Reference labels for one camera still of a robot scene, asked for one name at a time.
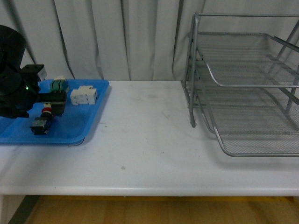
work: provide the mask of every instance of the green electrical connector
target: green electrical connector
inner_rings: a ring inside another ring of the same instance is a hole
[[[65,91],[66,93],[70,90],[69,85],[65,79],[54,79],[50,84],[50,91]]]

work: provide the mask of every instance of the wire mesh tray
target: wire mesh tray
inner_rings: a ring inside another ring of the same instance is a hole
[[[199,32],[194,14],[182,86],[190,123],[197,99],[204,122],[230,156],[299,156],[299,47],[264,33]]]
[[[299,156],[299,108],[283,92],[223,88],[209,75],[200,74],[202,114],[226,154]]]
[[[299,87],[294,82],[299,78],[299,49],[276,37],[199,33],[197,46],[212,79],[220,86]]]

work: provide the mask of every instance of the wooden floor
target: wooden floor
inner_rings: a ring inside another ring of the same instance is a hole
[[[292,197],[42,196],[26,224],[299,224]]]

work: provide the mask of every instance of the small component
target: small component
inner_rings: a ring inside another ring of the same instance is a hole
[[[34,135],[47,134],[51,122],[48,118],[35,118],[32,122],[31,131]]]
[[[43,67],[38,73],[37,75],[39,76],[40,80],[43,81],[45,80],[45,78],[47,77],[47,72],[45,67]]]
[[[69,90],[69,85],[63,76],[55,78],[50,84],[50,92],[65,91],[67,93]]]
[[[43,106],[44,106],[44,107],[49,107],[49,108],[52,107],[50,103],[44,103]]]
[[[42,110],[41,116],[34,119],[32,126],[30,126],[34,135],[45,135],[48,133],[51,127],[51,120],[53,118],[51,111],[51,108],[45,107]]]
[[[71,103],[73,105],[78,104],[95,104],[98,99],[97,89],[94,89],[92,85],[83,85],[79,89],[71,92]]]

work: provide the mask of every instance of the robotic arm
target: robotic arm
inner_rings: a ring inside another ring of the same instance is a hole
[[[39,93],[38,82],[46,75],[44,65],[20,64],[26,40],[17,31],[0,25],[0,116],[27,118],[34,103],[50,103],[52,115],[61,115],[66,102],[65,91]]]

